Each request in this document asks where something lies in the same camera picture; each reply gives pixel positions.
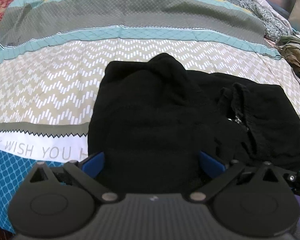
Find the bed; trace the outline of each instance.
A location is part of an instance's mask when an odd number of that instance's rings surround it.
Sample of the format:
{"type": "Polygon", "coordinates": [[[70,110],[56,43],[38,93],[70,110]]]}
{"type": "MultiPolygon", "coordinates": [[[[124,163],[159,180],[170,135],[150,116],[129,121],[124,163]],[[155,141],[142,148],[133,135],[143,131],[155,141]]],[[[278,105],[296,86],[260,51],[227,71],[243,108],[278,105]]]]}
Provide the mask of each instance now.
{"type": "Polygon", "coordinates": [[[7,206],[34,163],[88,156],[110,61],[166,52],[186,69],[277,84],[300,116],[299,83],[265,33],[226,0],[0,0],[0,227],[13,232],[7,206]]]}

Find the beige zigzag stripe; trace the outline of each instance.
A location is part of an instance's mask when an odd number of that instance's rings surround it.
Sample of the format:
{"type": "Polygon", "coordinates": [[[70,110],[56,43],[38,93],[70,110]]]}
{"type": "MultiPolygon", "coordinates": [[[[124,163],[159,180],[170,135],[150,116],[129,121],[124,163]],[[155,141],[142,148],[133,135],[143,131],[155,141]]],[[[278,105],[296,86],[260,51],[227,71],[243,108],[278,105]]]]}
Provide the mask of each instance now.
{"type": "Polygon", "coordinates": [[[0,122],[89,122],[110,61],[148,61],[162,52],[174,56],[186,69],[281,85],[300,114],[299,85],[284,59],[270,59],[217,42],[110,39],[71,41],[0,64],[0,122]]]}

